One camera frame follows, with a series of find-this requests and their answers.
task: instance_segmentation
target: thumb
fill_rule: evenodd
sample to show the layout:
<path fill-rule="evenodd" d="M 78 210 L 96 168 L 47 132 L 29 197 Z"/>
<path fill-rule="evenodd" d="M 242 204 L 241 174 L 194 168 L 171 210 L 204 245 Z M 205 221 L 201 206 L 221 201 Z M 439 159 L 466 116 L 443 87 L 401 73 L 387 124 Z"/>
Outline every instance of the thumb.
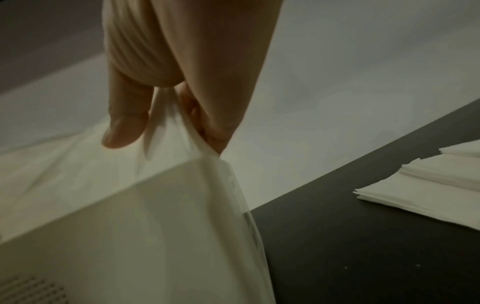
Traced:
<path fill-rule="evenodd" d="M 109 64 L 108 90 L 110 126 L 101 143 L 107 148 L 121 148 L 137 140 L 144 132 L 154 88 L 133 80 Z"/>

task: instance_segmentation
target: stack of napkins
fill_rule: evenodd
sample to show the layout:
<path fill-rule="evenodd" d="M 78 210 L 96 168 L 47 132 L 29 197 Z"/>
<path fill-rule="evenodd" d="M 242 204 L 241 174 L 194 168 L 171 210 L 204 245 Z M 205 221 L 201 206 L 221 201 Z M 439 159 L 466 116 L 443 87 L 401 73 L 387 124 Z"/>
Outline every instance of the stack of napkins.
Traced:
<path fill-rule="evenodd" d="M 362 200 L 480 230 L 480 140 L 440 151 L 354 193 Z"/>

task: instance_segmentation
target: dark table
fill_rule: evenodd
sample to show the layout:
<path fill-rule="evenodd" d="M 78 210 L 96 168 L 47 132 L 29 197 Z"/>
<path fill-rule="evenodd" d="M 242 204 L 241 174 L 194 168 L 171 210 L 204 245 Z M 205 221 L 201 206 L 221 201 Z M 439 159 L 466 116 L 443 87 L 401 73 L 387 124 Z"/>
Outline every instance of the dark table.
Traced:
<path fill-rule="evenodd" d="M 480 303 L 480 231 L 352 194 L 476 139 L 480 100 L 253 210 L 278 304 Z"/>

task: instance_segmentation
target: hand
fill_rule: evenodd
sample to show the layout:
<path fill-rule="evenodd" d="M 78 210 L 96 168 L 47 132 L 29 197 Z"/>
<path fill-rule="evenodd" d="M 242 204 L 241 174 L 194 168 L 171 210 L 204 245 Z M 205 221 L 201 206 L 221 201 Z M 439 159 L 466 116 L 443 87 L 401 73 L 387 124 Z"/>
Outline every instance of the hand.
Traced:
<path fill-rule="evenodd" d="M 149 120 L 154 87 L 178 86 L 193 125 L 219 154 L 242 121 L 281 0 L 105 0 L 110 127 L 120 148 Z"/>

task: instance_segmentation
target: white wall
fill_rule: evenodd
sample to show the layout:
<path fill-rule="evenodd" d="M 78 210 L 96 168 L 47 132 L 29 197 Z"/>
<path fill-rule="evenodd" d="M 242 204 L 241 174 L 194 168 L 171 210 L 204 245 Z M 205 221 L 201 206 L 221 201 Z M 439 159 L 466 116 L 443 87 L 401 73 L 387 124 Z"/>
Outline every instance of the white wall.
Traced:
<path fill-rule="evenodd" d="M 479 98 L 479 9 L 476 0 L 286 1 L 224 155 L 251 207 Z M 0 80 L 16 77 L 0 95 L 0 149 L 79 130 L 106 113 L 105 59 L 79 51 L 96 50 L 100 37 L 92 22 L 0 61 Z M 44 66 L 61 69 L 28 74 L 59 54 L 61 65 Z"/>

